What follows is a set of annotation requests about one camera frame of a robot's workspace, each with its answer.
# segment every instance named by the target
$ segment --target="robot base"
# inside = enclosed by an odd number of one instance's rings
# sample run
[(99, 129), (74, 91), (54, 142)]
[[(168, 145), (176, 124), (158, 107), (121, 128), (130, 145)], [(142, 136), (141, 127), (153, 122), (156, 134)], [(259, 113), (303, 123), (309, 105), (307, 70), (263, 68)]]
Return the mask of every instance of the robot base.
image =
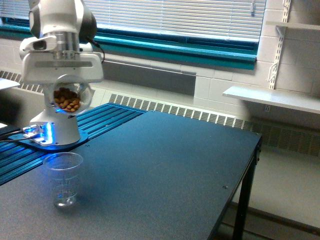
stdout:
[[(82, 130), (80, 130), (79, 133), (80, 133), (80, 140), (67, 145), (41, 146), (40, 144), (29, 139), (18, 141), (18, 143), (27, 145), (37, 150), (49, 152), (49, 153), (68, 152), (88, 141), (88, 133)], [(9, 139), (11, 140), (17, 140), (22, 138), (24, 138), (23, 134), (17, 134), (9, 137)]]

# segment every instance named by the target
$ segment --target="window blinds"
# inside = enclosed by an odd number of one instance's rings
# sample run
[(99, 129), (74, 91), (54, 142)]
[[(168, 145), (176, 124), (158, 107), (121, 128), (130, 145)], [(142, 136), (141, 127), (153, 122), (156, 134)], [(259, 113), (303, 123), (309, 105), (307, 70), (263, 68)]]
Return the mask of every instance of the window blinds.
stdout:
[[(84, 0), (99, 28), (258, 42), (266, 0)], [(2, 17), (28, 18), (27, 0), (0, 0)]]
[(28, 19), (29, 10), (28, 0), (0, 0), (0, 17)]

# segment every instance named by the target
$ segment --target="dark gray table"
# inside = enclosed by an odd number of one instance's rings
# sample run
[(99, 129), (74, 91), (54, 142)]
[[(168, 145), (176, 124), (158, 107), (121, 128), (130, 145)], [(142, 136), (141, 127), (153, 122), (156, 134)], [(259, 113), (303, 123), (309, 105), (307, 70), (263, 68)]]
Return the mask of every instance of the dark gray table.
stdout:
[(243, 179), (240, 239), (261, 136), (159, 112), (76, 148), (77, 205), (51, 203), (40, 166), (0, 187), (1, 240), (206, 240)]

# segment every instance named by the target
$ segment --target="window sill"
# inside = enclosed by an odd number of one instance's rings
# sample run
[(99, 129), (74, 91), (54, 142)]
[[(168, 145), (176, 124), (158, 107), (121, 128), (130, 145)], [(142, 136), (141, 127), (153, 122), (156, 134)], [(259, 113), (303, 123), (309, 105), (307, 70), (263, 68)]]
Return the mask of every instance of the window sill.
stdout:
[[(0, 25), (0, 36), (7, 38), (31, 37), (29, 27)], [(184, 44), (128, 36), (110, 36), (98, 33), (94, 38), (102, 48), (117, 54), (129, 54), (137, 57), (165, 59), (184, 64), (201, 64), (253, 70), (257, 53), (252, 50), (225, 49), (223, 47)]]

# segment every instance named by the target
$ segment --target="table leg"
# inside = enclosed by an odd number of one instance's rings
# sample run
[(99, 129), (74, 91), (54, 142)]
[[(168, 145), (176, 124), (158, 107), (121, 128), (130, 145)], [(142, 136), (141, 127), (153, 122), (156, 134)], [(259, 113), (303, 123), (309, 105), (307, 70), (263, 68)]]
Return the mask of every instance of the table leg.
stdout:
[(255, 169), (257, 165), (257, 155), (253, 157), (248, 171), (246, 172), (241, 186), (238, 208), (235, 217), (232, 240), (242, 240), (244, 233), (246, 215), (249, 206), (251, 188), (254, 181)]

